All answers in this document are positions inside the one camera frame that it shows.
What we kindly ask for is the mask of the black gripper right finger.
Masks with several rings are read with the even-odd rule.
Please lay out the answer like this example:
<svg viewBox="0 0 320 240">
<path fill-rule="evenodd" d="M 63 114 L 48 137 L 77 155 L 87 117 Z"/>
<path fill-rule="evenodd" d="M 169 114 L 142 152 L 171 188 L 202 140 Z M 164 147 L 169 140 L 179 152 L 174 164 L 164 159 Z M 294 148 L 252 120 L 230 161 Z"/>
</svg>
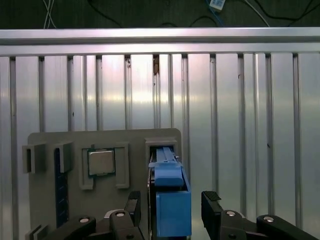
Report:
<svg viewBox="0 0 320 240">
<path fill-rule="evenodd" d="M 256 222 L 235 210 L 224 210 L 215 191 L 201 193 L 201 219 L 211 240 L 315 240 L 276 215 L 260 215 Z"/>
</svg>

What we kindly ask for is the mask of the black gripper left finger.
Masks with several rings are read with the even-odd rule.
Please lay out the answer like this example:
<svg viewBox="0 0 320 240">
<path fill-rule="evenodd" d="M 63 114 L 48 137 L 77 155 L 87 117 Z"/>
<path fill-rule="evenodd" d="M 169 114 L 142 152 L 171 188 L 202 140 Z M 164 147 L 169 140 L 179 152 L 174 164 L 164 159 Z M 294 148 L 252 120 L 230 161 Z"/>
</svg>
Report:
<svg viewBox="0 0 320 240">
<path fill-rule="evenodd" d="M 52 240 L 143 240 L 140 229 L 141 192 L 130 192 L 124 209 L 113 210 L 97 221 L 93 216 L 74 217 L 51 232 Z"/>
</svg>

